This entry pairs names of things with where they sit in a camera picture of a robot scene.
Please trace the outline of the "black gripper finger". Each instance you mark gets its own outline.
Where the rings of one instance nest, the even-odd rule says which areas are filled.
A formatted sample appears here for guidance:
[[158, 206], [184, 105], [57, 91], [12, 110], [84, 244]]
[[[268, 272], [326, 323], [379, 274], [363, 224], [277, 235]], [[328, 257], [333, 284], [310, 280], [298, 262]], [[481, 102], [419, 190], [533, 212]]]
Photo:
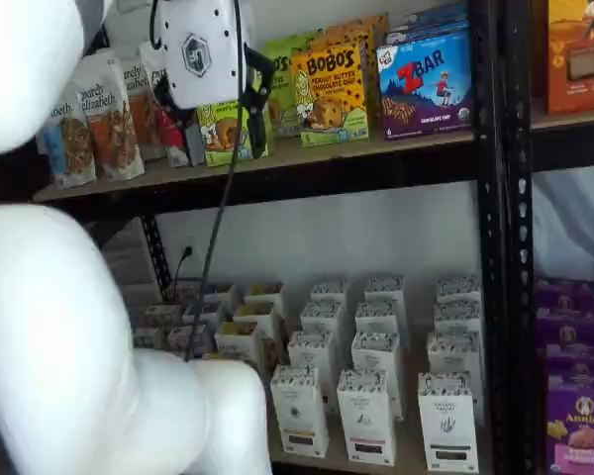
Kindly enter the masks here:
[[263, 111], [273, 86], [274, 61], [248, 45], [244, 45], [246, 73], [253, 72], [253, 79], [246, 79], [240, 102], [247, 111], [247, 132], [252, 154], [262, 154], [267, 145]]
[[160, 142], [170, 167], [198, 166], [204, 162], [204, 144], [194, 109], [175, 105], [166, 73], [156, 82], [153, 95]]

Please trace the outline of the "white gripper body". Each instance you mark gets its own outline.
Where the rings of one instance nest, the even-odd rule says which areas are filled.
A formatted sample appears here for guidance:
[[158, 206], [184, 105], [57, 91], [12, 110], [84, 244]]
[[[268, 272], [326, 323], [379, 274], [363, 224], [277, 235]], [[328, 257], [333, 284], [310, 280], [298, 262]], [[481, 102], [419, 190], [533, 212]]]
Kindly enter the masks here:
[[162, 1], [160, 34], [172, 100], [182, 110], [235, 101], [248, 41], [234, 1]]

